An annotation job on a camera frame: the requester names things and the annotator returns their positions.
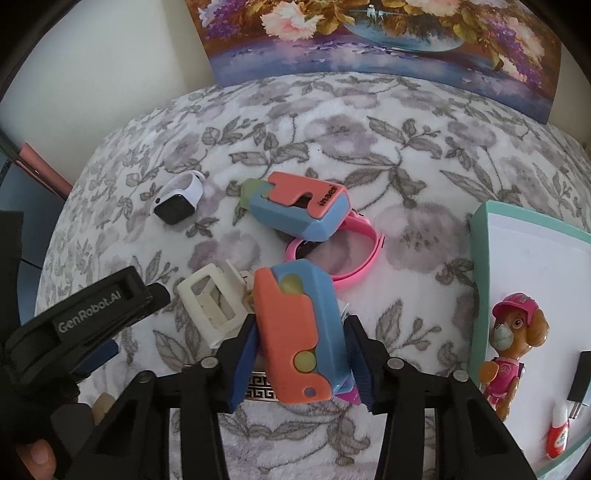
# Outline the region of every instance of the dog figurine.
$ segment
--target dog figurine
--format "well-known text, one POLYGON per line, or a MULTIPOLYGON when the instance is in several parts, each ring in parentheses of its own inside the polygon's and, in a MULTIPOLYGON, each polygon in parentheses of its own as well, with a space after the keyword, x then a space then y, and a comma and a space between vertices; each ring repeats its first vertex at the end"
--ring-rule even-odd
POLYGON ((527 295, 514 293, 492 309, 495 324, 489 335, 491 346, 499 354, 480 367, 484 395, 505 421, 519 386, 524 364, 519 360, 533 347, 544 344, 550 326, 540 307, 527 295))

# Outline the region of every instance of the flower painting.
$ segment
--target flower painting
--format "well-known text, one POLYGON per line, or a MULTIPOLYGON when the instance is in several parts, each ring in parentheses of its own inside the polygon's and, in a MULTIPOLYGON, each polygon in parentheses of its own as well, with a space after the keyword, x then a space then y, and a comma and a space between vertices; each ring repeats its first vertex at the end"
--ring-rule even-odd
POLYGON ((375 72, 469 90, 546 123, 560 42, 518 0, 186 0, 218 84, 375 72))

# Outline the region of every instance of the orange and blue toy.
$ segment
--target orange and blue toy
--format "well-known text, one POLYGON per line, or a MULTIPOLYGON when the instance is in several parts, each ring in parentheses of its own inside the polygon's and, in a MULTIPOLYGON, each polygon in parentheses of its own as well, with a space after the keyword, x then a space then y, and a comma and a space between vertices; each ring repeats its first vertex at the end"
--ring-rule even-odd
POLYGON ((262 224, 309 242, 328 240, 351 210, 344 185, 281 171, 267 181, 247 179, 240 205, 262 224))
POLYGON ((306 259, 260 268, 254 297, 267 377, 280 402, 329 400, 354 388, 326 272, 306 259))

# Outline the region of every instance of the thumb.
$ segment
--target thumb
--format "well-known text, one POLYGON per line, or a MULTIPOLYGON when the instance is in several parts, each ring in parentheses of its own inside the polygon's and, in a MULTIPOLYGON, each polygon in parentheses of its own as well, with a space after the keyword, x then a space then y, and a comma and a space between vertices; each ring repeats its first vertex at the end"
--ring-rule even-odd
POLYGON ((56 456, 46 440, 17 445, 17 453, 35 480, 51 480, 56 473, 56 456))

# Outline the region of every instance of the gray floral pattern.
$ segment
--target gray floral pattern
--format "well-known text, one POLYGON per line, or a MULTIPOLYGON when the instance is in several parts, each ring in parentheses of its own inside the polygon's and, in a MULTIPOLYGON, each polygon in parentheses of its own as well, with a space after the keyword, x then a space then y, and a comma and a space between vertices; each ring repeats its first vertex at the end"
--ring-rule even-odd
MULTIPOLYGON (((262 228, 238 197, 274 170, 342 182, 387 240, 368 278, 339 297, 388 351, 422 371, 465 366, 475 314, 467 220, 489 199, 590 231, 591 166, 551 126, 470 92, 378 74, 304 74, 198 90, 133 119, 90 159, 56 227, 37 311, 134 265, 173 301, 118 337, 119 355, 82 385, 118 395, 142 369, 158 375, 210 354, 176 286, 210 262, 239 269, 282 261, 284 235, 262 228), (202 171, 198 211, 167 226, 150 206, 175 174, 202 171)), ((324 250, 336 270, 358 250, 324 250)), ((339 400, 243 403, 220 416, 231 478, 373 478, 385 419, 339 400)), ((173 417, 173 445, 178 419, 173 417)), ((426 420, 425 478, 434 420, 426 420)), ((180 477, 178 452, 172 476, 180 477)))

